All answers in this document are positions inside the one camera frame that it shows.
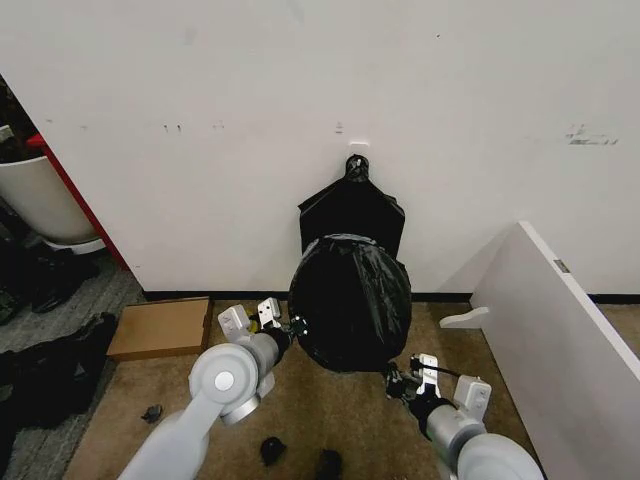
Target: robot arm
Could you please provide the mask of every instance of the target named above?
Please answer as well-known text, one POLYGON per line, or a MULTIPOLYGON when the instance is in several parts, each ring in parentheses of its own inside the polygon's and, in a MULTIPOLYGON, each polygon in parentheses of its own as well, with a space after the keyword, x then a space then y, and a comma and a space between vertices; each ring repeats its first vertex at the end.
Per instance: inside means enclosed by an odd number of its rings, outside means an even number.
POLYGON ((242 420, 273 388, 271 369, 291 345, 292 336, 277 328, 249 333, 250 320, 240 305, 224 311, 218 321, 231 343, 216 345, 198 358, 189 375, 191 403, 158 425, 120 479, 195 478, 213 423, 218 418, 227 425, 242 420))
POLYGON ((543 480, 529 453, 513 440, 487 433, 482 419, 491 386, 462 375, 453 402, 440 397, 436 357, 411 357, 411 373, 391 363, 386 372, 387 396, 401 399, 433 442, 443 480, 543 480))

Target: white wall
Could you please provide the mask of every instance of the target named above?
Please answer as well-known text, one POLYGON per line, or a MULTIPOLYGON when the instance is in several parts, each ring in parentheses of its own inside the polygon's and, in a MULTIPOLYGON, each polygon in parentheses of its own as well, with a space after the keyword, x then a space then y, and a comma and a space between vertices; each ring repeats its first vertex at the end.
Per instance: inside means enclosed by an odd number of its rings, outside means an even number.
POLYGON ((526 218, 586 290, 639 293, 638 18, 632 0, 22 0, 0 71, 145 289, 287 289, 296 205, 365 138, 414 291, 471 291, 526 218))

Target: black shoe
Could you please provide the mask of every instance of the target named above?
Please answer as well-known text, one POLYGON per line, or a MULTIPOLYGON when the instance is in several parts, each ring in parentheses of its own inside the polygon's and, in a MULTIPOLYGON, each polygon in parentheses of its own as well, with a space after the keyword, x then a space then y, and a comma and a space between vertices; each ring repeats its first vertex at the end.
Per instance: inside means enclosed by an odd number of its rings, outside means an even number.
POLYGON ((323 450, 318 460, 316 480, 340 480, 342 478, 342 457, 335 450, 323 450))

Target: small dark object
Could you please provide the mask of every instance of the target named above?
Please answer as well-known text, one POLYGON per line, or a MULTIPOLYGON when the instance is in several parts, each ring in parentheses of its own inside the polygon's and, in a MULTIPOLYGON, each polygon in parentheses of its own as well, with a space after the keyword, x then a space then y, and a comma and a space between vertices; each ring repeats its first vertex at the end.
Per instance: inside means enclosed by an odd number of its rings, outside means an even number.
POLYGON ((316 480, 340 480, 342 478, 342 457, 335 450, 322 450, 316 480))
POLYGON ((260 456, 266 467, 270 467, 287 449, 278 437, 269 437, 260 445, 260 456))
POLYGON ((148 424, 156 423, 158 419, 162 416, 162 405, 159 403, 157 405, 151 405, 147 408, 147 411, 144 412, 144 415, 140 418, 143 419, 148 424))

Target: trash bag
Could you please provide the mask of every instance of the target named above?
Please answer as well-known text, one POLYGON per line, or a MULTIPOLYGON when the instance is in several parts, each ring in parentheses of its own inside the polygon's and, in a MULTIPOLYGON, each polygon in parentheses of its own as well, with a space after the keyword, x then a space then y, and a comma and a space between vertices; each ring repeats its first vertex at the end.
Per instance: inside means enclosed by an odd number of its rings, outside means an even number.
POLYGON ((396 199, 369 180, 369 161, 352 155, 346 173, 299 205, 302 251, 316 238, 351 233, 375 240, 393 258, 398 255, 404 211, 396 199))
POLYGON ((302 348, 336 372, 382 371, 400 354, 411 325, 404 265, 370 238, 326 235, 304 253, 289 290, 289 318, 300 316, 302 348))
POLYGON ((18 427, 54 427, 87 409, 116 327, 101 313, 71 335, 0 354, 0 387, 10 387, 5 401, 18 427))

